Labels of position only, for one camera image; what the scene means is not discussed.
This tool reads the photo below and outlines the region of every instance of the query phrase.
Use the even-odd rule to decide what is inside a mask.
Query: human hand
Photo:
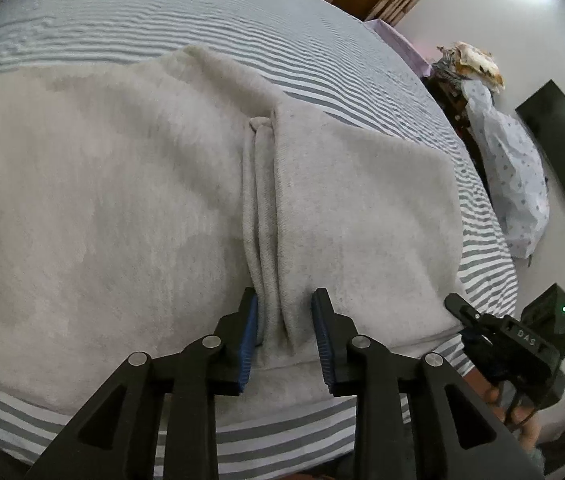
[[[501,408],[496,404],[498,402],[498,388],[490,388],[483,395],[483,400],[492,409],[494,414],[502,421],[505,421],[505,409]],[[524,408],[519,406],[515,408],[512,412],[512,422],[514,424],[520,424],[527,418],[530,413],[533,412],[533,408]],[[541,435],[541,423],[538,420],[538,416],[534,415],[521,427],[521,433],[518,436],[518,442],[525,451],[531,451]]]

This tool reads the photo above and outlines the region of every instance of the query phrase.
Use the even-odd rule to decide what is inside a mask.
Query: patterned fabric
[[[451,85],[459,92],[462,91],[463,81],[469,78],[456,74],[456,71],[452,68],[454,60],[453,52],[451,50],[441,47],[438,48],[443,53],[443,56],[434,64],[432,64],[435,75],[450,82]]]
[[[416,76],[361,22],[321,0],[0,0],[0,72],[136,62],[191,43],[233,56],[342,121],[450,155],[467,297],[481,312],[513,312],[514,266],[464,146]],[[471,368],[459,336],[437,351],[461,373]],[[406,399],[403,409],[408,418]],[[21,460],[34,461],[68,420],[0,391],[0,448]],[[218,428],[220,477],[276,478],[349,452],[354,420],[355,400],[333,399]]]

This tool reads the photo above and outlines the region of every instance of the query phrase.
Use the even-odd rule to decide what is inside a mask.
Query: folded towel
[[[256,368],[221,424],[328,396],[309,315],[392,348],[455,329],[445,155],[346,126],[227,57],[0,75],[0,389],[74,412],[133,351],[181,350],[259,296]]]

